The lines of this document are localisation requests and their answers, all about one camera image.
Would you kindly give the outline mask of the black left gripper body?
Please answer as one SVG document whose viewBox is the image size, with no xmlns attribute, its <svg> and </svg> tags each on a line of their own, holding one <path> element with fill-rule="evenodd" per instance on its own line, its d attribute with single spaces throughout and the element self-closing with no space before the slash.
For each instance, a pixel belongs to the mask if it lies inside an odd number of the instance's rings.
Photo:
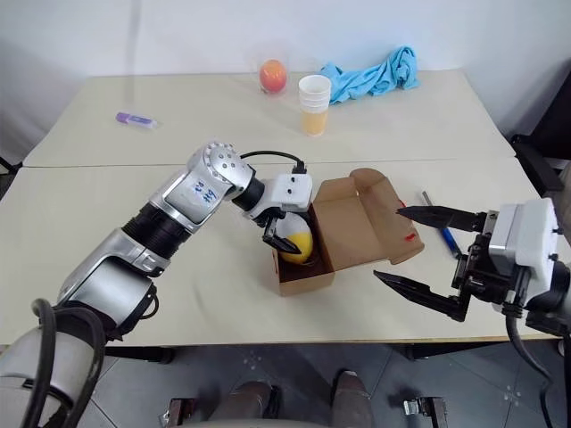
<svg viewBox="0 0 571 428">
<path fill-rule="evenodd" d="M 285 243 L 286 239 L 277 233 L 277 222 L 286 217 L 286 213 L 278 207 L 263 209 L 259 213 L 246 211 L 244 216 L 263 230 L 262 241 L 265 243 Z"/>
</svg>

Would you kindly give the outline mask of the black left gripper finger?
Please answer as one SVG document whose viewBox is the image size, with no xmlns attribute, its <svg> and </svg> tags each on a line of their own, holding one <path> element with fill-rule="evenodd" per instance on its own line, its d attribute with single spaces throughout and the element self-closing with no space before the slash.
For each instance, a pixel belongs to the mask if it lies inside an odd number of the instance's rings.
<svg viewBox="0 0 571 428">
<path fill-rule="evenodd" d="M 316 232 L 314 218 L 311 214 L 308 215 L 308 227 L 311 232 L 311 252 L 310 256 L 308 257 L 309 263 L 317 263 L 319 261 L 319 237 L 318 233 Z"/>
<path fill-rule="evenodd" d="M 264 235 L 262 237 L 262 241 L 277 251 L 281 251 L 281 252 L 289 253 L 289 254 L 301 254 L 302 253 L 301 250 L 299 249 L 299 247 L 295 243 L 288 240 L 287 238 L 282 238 L 282 237 L 276 236 L 276 235 L 272 235 L 272 236 Z"/>
</svg>

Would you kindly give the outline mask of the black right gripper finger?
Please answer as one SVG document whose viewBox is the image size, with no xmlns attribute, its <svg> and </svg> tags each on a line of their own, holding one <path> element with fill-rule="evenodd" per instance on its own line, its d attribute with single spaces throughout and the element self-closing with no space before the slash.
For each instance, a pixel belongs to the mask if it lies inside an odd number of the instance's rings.
<svg viewBox="0 0 571 428">
<path fill-rule="evenodd" d="M 406 300 L 440 312 L 455 321 L 464 321 L 468 312 L 469 294 L 460 291 L 456 295 L 443 296 L 430 287 L 404 276 L 373 271 L 376 278 L 400 294 Z"/>
<path fill-rule="evenodd" d="M 443 206 L 409 206 L 396 211 L 414 222 L 437 229 L 453 228 L 467 232 L 482 232 L 486 212 L 472 213 Z"/>
</svg>

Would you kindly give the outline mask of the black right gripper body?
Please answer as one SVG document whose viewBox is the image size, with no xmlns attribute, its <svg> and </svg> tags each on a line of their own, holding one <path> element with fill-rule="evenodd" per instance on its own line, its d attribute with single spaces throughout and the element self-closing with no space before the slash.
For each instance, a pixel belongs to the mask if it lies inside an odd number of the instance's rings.
<svg viewBox="0 0 571 428">
<path fill-rule="evenodd" d="M 483 229 L 458 261 L 452 287 L 458 291 L 453 299 L 460 305 L 468 305 L 472 297 L 501 305 L 508 294 L 509 275 L 501 274 L 489 254 L 489 244 L 495 227 L 498 211 L 488 211 Z"/>
</svg>

